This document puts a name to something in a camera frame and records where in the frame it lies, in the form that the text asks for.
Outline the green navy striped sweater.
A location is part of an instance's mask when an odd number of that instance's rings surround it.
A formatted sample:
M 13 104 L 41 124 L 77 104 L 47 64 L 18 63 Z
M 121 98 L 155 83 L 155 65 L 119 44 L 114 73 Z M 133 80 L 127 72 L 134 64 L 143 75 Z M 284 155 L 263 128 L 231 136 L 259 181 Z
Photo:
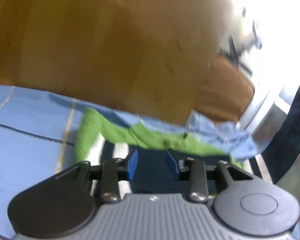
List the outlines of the green navy striped sweater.
M 100 165 L 111 158 L 124 159 L 138 150 L 138 166 L 132 181 L 119 182 L 121 197 L 129 193 L 187 194 L 189 182 L 177 181 L 166 157 L 174 150 L 181 157 L 198 157 L 210 165 L 226 159 L 238 167 L 260 153 L 251 134 L 234 122 L 214 124 L 192 111 L 185 126 L 147 116 L 93 109 L 85 111 L 76 135 L 76 161 Z

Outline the brown cushion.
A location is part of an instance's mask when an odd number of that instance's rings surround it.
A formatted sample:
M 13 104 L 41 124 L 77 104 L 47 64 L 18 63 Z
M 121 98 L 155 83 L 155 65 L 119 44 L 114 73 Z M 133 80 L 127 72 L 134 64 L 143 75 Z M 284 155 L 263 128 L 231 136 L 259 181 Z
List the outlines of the brown cushion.
M 223 55 L 209 62 L 193 109 L 213 122 L 238 122 L 255 93 L 249 79 Z

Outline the blue bed sheet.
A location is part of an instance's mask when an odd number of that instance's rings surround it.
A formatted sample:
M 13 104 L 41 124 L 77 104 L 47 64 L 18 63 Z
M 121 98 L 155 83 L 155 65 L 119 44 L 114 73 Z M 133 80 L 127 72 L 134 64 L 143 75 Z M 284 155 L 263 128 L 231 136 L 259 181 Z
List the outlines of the blue bed sheet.
M 80 120 L 89 107 L 120 127 L 142 124 L 157 132 L 189 135 L 236 161 L 257 155 L 251 135 L 235 123 L 214 124 L 195 111 L 178 126 L 47 91 L 0 85 L 0 238 L 14 236 L 7 206 L 16 194 L 74 165 Z

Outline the wooden headboard panel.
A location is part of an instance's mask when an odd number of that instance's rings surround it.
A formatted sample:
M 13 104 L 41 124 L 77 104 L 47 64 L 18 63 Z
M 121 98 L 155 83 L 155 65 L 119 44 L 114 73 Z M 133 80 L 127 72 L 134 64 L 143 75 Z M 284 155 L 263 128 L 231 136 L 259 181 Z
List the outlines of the wooden headboard panel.
M 182 125 L 231 0 L 0 0 L 0 84 Z

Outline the aluminium window frame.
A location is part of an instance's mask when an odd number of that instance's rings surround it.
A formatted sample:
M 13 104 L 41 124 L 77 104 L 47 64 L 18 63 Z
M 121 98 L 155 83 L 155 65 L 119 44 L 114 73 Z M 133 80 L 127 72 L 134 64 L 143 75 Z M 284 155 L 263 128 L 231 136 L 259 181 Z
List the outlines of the aluminium window frame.
M 300 83 L 267 96 L 247 131 L 256 150 L 247 159 L 252 173 L 278 183 L 300 155 Z

